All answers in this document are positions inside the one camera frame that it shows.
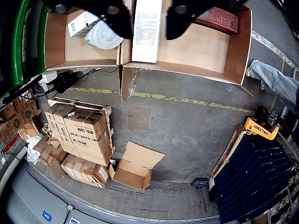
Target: orange pallet jack handle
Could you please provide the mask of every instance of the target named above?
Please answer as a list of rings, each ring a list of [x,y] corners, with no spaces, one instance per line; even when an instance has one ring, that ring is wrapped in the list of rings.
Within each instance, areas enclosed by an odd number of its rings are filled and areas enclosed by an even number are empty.
[[[274,129],[267,130],[264,127],[260,126],[256,122],[256,118],[247,118],[247,121],[244,125],[246,130],[252,131],[258,135],[263,136],[266,139],[273,140],[275,139],[277,132],[278,132],[278,125]]]

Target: jeans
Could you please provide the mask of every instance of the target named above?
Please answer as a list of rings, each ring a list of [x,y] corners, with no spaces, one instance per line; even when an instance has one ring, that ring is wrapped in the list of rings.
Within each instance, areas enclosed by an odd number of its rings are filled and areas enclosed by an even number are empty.
[[[276,95],[290,110],[295,110],[298,81],[258,60],[251,63],[249,73],[252,78],[261,80],[261,86]]]

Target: white plastic bag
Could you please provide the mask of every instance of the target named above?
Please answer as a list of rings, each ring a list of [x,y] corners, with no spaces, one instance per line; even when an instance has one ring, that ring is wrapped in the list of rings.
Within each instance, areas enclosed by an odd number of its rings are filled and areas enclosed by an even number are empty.
[[[42,137],[43,134],[39,134],[26,140],[26,142],[28,143],[27,161],[33,162],[34,165],[39,161],[38,158],[41,155],[41,153],[34,150],[33,148],[42,139]]]

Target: white box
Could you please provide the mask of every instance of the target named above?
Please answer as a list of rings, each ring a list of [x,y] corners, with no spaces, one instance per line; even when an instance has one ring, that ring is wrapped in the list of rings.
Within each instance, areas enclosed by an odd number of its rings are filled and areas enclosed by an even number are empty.
[[[100,21],[99,17],[88,11],[85,11],[67,26],[69,28],[71,37],[83,37],[94,27],[98,21]]]
[[[157,62],[161,14],[162,0],[137,0],[132,61]]]

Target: person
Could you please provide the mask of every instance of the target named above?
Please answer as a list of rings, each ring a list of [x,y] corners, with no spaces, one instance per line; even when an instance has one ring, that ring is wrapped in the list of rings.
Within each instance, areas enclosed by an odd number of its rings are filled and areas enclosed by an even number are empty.
[[[285,76],[272,66],[253,60],[246,70],[246,76],[261,80],[261,89],[276,95],[283,104],[299,117],[299,82]]]

